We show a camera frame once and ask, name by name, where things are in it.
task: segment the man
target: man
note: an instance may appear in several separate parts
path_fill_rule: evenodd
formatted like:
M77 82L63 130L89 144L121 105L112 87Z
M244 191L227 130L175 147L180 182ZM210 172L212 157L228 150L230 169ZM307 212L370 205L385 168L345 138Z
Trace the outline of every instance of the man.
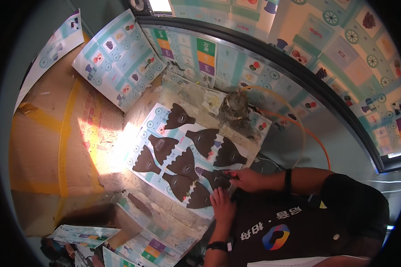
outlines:
M251 194L237 209L221 188L210 196L216 226L205 267L366 266L379 252L389 207L376 189L316 168L232 174L231 184ZM325 206L312 207L301 195L319 195ZM259 261L268 265L252 264Z

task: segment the colorful logo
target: colorful logo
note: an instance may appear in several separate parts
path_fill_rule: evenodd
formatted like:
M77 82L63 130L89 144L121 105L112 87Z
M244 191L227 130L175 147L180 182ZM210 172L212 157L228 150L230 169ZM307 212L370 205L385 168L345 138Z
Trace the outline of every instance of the colorful logo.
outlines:
M276 250L280 249L285 244L286 240L288 239L288 236L289 236L288 227L285 224L280 224L270 228L269 232L265 234L261 240L263 241L265 249Z

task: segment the orange hose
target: orange hose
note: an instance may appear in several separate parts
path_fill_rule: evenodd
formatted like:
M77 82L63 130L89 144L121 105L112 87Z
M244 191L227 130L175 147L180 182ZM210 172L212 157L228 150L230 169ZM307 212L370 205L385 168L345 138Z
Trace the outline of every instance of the orange hose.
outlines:
M279 118L284 119L284 120L291 121L292 123L296 124L297 126L299 126L301 128L300 123L298 123L297 121L295 121L293 119L289 119L287 117L284 117L282 115L279 115L277 113L274 113L274 112L271 112L271 111L268 111L268 110L262 110L262 109L257 109L257 110L260 111L260 112L267 113L269 115L273 115L273 116L279 117ZM321 146L321 148L324 151L325 156L327 158L328 170L331 170L330 158L328 157L328 153L327 153L327 150L325 149L324 145L321 143L321 141L308 128L305 128L305 131L306 131L306 133L308 133L310 136L312 136L319 143L319 145Z

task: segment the black t-shirt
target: black t-shirt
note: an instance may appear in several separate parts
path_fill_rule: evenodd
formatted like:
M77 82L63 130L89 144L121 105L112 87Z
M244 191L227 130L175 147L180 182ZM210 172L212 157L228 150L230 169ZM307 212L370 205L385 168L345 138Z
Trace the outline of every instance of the black t-shirt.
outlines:
M251 194L237 209L230 266L314 256L371 256L371 241L380 248L389 207L379 191L346 175L332 174L324 181L320 197L326 208L312 207L301 196L288 198L273 191Z

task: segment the black wristband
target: black wristband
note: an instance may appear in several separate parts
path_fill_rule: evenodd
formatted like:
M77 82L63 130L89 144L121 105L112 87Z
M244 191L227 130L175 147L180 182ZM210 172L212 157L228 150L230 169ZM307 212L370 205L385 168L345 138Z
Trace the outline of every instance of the black wristband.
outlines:
M283 191L285 194L291 194L291 171L292 169L285 170L285 183L283 186Z
M228 252L227 243L225 243L223 241L214 241L213 243L210 243L207 246L207 249L220 249L220 250L223 250L225 252Z

